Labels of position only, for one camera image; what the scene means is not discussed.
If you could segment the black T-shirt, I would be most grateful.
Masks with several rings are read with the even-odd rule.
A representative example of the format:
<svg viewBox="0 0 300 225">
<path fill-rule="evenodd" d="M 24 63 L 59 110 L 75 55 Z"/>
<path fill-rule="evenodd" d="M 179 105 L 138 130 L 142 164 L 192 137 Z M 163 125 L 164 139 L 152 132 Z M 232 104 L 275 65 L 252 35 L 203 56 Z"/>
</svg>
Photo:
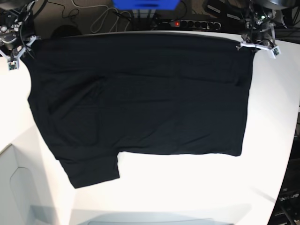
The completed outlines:
<svg viewBox="0 0 300 225">
<path fill-rule="evenodd" d="M 117 155 L 239 156 L 255 52 L 225 38 L 108 34 L 25 57 L 41 136 L 74 188 L 119 178 Z"/>
</svg>

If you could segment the black power strip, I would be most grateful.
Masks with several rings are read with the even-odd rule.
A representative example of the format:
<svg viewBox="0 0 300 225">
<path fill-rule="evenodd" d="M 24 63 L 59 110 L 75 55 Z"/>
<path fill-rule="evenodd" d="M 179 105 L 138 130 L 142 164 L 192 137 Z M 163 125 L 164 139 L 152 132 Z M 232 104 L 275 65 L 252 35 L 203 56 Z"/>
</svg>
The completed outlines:
<svg viewBox="0 0 300 225">
<path fill-rule="evenodd" d="M 188 30 L 200 30 L 200 31 L 219 31 L 221 30 L 222 24 L 214 21 L 195 21 L 195 20 L 175 20 L 175 21 L 164 21 L 163 25 L 169 25 L 175 29 L 188 29 Z"/>
</svg>

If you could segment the blue box overhead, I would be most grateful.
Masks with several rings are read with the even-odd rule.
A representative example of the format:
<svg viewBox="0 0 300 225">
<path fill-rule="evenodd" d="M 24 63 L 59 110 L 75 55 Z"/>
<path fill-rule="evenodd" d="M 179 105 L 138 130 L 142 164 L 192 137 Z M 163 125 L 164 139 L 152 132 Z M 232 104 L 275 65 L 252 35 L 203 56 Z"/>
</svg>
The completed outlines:
<svg viewBox="0 0 300 225">
<path fill-rule="evenodd" d="M 113 0 L 114 6 L 120 10 L 174 10 L 179 2 L 180 0 Z"/>
</svg>

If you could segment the white side table panel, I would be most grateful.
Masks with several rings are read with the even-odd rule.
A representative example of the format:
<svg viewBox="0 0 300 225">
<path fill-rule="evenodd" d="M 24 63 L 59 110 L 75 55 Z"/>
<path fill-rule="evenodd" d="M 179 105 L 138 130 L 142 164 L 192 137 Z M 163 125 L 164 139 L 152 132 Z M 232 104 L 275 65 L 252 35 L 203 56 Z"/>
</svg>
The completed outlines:
<svg viewBox="0 0 300 225">
<path fill-rule="evenodd" d="M 12 144 L 0 155 L 0 223 L 68 225 L 70 195 L 44 146 Z"/>
</svg>

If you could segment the black equipment with white lettering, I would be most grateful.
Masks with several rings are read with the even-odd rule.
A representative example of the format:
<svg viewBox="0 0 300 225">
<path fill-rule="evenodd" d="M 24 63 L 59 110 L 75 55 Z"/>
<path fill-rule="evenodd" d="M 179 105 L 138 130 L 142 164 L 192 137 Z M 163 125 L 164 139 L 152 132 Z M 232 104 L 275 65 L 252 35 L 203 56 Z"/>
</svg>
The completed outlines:
<svg viewBox="0 0 300 225">
<path fill-rule="evenodd" d="M 300 138 L 294 138 L 281 189 L 269 225 L 300 223 Z"/>
</svg>

